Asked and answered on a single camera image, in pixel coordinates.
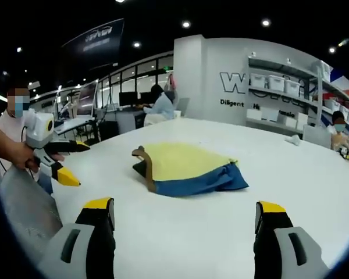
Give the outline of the person's left hand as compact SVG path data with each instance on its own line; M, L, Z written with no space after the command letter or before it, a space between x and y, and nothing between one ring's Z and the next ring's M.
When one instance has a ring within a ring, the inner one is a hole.
M24 142L15 142L10 150L10 161L20 169L30 169L37 173L38 164L35 162L33 150Z

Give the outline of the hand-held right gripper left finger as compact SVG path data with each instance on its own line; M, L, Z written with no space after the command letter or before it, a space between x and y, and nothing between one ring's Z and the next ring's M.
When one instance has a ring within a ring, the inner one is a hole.
M38 268L44 278L114 278L114 199L87 202L50 240Z

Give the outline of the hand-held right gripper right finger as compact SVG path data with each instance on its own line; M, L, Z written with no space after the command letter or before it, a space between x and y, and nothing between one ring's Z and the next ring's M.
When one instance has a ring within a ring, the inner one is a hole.
M256 204L253 251L255 278L324 278L329 272L321 247L275 203Z

